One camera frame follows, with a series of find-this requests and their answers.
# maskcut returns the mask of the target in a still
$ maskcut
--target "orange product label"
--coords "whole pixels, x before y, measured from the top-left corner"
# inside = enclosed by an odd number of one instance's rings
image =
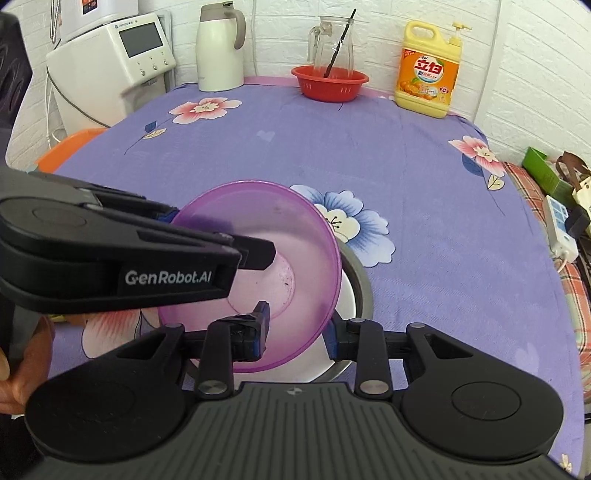
[[[453,61],[404,48],[396,90],[449,105],[459,68]]]

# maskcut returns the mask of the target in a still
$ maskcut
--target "red plastic basket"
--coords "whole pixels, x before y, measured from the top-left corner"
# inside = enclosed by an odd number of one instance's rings
[[[350,79],[338,78],[341,70],[346,73],[345,69],[332,68],[331,78],[327,79],[313,75],[313,65],[296,67],[291,73],[297,77],[301,92],[309,98],[321,102],[350,102],[357,97],[361,86],[369,81],[369,77],[354,70]]]

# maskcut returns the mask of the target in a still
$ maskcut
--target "black stirring stick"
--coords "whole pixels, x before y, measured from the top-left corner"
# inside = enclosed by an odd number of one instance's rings
[[[339,54],[340,46],[345,41],[345,35],[347,34],[347,30],[349,29],[349,25],[351,25],[351,20],[353,20],[353,17],[355,16],[355,12],[356,11],[357,11],[357,9],[354,8],[353,9],[353,13],[349,17],[349,21],[347,22],[347,24],[345,26],[345,30],[343,31],[343,34],[340,36],[339,44],[336,46],[336,50],[333,53],[333,57],[330,59],[329,66],[326,69],[326,72],[324,73],[324,78],[325,79],[327,79],[329,77],[329,75],[330,75],[330,71],[332,70],[332,66],[335,64],[336,56]]]

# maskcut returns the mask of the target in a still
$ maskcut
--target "digital display screen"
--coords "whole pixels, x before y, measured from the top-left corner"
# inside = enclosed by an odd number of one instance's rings
[[[155,23],[122,30],[119,32],[119,36],[129,58],[162,46],[162,40]]]

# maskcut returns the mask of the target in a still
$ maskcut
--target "blue flower print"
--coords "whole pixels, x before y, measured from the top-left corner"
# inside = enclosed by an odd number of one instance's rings
[[[335,237],[355,252],[364,267],[390,263],[394,244],[386,237],[388,221],[373,210],[364,210],[363,202],[345,190],[341,193],[318,190],[306,185],[291,187],[314,204],[332,227]]]

